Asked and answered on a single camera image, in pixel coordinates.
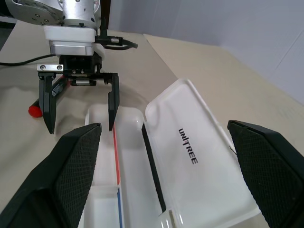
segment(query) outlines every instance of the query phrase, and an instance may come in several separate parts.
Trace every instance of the textured black surface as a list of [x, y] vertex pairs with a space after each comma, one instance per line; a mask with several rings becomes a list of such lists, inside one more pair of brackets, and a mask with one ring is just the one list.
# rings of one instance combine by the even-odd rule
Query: textured black surface
[[54, 195], [70, 228], [77, 228], [93, 180], [100, 129], [81, 136], [54, 185]]
[[290, 227], [303, 184], [275, 148], [259, 133], [229, 126], [244, 180], [271, 228]]
[[5, 0], [0, 0], [0, 16], [2, 17], [13, 17], [6, 5]]
[[146, 150], [147, 150], [147, 154], [148, 154], [148, 158], [149, 158], [149, 163], [150, 163], [150, 167], [151, 167], [151, 171], [152, 171], [152, 176], [153, 176], [153, 180], [154, 180], [156, 193], [157, 193], [157, 196], [158, 196], [158, 201], [160, 202], [161, 210], [164, 212], [167, 209], [167, 206], [166, 206], [165, 200], [163, 198], [160, 179], [158, 177], [157, 169], [156, 169], [156, 166], [155, 166], [155, 161], [154, 161], [154, 158], [153, 158], [152, 148], [151, 148], [151, 145], [150, 145], [150, 141], [149, 141], [149, 137], [148, 137], [148, 134], [147, 134], [146, 126], [144, 124], [142, 125], [142, 136], [143, 136], [143, 139], [144, 139], [144, 144], [146, 146]]

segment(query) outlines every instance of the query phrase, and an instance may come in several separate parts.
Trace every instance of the metal plate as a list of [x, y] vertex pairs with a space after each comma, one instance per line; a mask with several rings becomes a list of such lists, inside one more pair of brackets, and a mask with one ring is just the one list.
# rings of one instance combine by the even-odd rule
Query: metal plate
[[63, 73], [63, 65], [60, 64], [37, 64], [38, 72]]

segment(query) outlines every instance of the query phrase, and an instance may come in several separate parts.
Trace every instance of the black rubber pad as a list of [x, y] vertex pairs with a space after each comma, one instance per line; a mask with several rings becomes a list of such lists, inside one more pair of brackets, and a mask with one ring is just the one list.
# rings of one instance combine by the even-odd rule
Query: black rubber pad
[[55, 181], [54, 195], [68, 227], [78, 227], [93, 180], [99, 139], [100, 128], [81, 136]]
[[284, 157], [293, 151], [282, 155], [274, 147], [276, 141], [267, 138], [269, 133], [278, 134], [277, 139], [282, 136], [268, 129], [261, 132], [262, 127], [257, 130], [254, 126], [228, 125], [244, 180], [269, 226], [289, 228], [303, 211], [303, 179]]

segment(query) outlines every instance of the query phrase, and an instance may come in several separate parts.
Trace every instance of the white plastic case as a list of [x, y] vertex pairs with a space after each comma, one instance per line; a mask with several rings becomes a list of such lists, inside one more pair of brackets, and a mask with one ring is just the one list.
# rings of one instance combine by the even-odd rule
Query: white plastic case
[[[103, 131], [79, 227], [228, 228], [260, 212], [233, 144], [189, 80], [167, 88], [145, 115], [146, 122], [138, 109], [119, 107], [112, 134], [107, 105], [89, 108], [85, 123], [99, 122]], [[143, 124], [166, 203], [163, 213]]]

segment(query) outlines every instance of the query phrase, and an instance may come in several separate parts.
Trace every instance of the black plastic part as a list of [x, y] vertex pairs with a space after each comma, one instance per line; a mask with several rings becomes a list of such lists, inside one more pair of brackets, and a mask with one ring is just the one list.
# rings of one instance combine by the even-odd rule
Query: black plastic part
[[107, 73], [108, 76], [104, 75], [104, 82], [106, 84], [112, 84], [112, 91], [108, 94], [109, 103], [109, 131], [113, 129], [117, 110], [119, 107], [119, 78], [116, 73]]
[[52, 95], [55, 73], [38, 73], [39, 76], [39, 106], [44, 122], [50, 134], [54, 134], [56, 121], [56, 99]]
[[160, 179], [159, 179], [158, 174], [157, 174], [157, 170], [156, 170], [155, 161], [154, 161], [153, 154], [152, 154], [152, 149], [151, 149], [149, 137], [148, 137], [147, 130], [146, 130], [146, 127], [145, 127], [144, 124], [142, 125], [142, 136], [143, 136], [144, 144], [146, 146], [146, 150], [147, 150], [147, 154], [148, 154], [148, 158], [149, 158], [149, 163], [150, 163], [150, 167], [151, 167], [151, 171], [152, 171], [152, 176], [153, 176], [153, 180], [154, 180], [156, 193], [157, 193], [160, 205], [161, 205], [161, 210], [162, 210], [162, 212], [165, 212], [166, 209], [167, 209], [167, 206], [166, 206], [165, 200], [164, 200], [163, 195], [162, 195], [162, 188], [161, 188]]
[[101, 125], [63, 135], [0, 214], [1, 228], [77, 228], [92, 184]]
[[36, 57], [36, 58], [33, 58], [33, 59], [29, 59], [27, 61], [24, 61], [24, 62], [18, 62], [18, 63], [0, 63], [0, 66], [11, 66], [11, 67], [15, 67], [15, 66], [22, 66], [22, 65], [26, 65], [27, 63], [32, 63], [34, 61], [37, 61], [37, 60], [40, 60], [40, 59], [43, 59], [43, 58], [48, 58], [48, 57], [53, 57], [55, 55], [45, 55], [45, 56], [39, 56], [39, 57]]
[[67, 89], [68, 79], [65, 77], [61, 77], [58, 79], [52, 86], [52, 95], [56, 98], [56, 101], [62, 96], [62, 94]]
[[278, 132], [229, 121], [244, 180], [270, 228], [304, 227], [304, 157]]
[[0, 21], [0, 29], [14, 29], [15, 23], [2, 22]]
[[63, 64], [63, 72], [65, 75], [81, 74], [84, 70], [86, 74], [94, 74], [94, 64], [91, 56], [64, 56], [59, 58], [59, 64]]
[[95, 80], [89, 80], [89, 85], [77, 84], [77, 80], [71, 81], [71, 86], [96, 86], [97, 82]]
[[10, 17], [12, 18], [13, 15], [10, 13], [5, 0], [0, 0], [0, 16], [2, 17]]
[[101, 18], [101, 24], [100, 24], [100, 37], [107, 37], [108, 36], [108, 32], [107, 32], [107, 21], [105, 19], [105, 17], [102, 16]]

